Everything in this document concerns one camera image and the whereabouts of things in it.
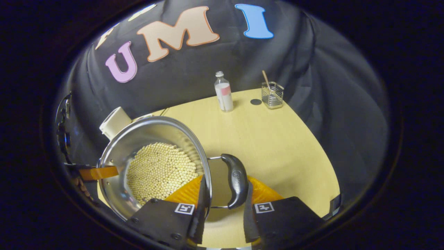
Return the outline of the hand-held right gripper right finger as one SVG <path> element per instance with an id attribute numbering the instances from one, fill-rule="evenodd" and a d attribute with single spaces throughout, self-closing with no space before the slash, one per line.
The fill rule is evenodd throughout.
<path id="1" fill-rule="evenodd" d="M 243 214 L 247 243 L 300 243 L 324 223 L 300 198 L 282 198 L 249 177 Z"/>

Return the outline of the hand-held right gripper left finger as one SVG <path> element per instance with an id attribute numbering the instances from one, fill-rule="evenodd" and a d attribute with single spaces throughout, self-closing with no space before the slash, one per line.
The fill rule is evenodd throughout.
<path id="1" fill-rule="evenodd" d="M 189 182 L 197 194 L 195 202 L 171 202 L 150 199 L 126 225 L 144 240 L 160 249 L 196 249 L 202 243 L 207 212 L 206 176 Z"/>

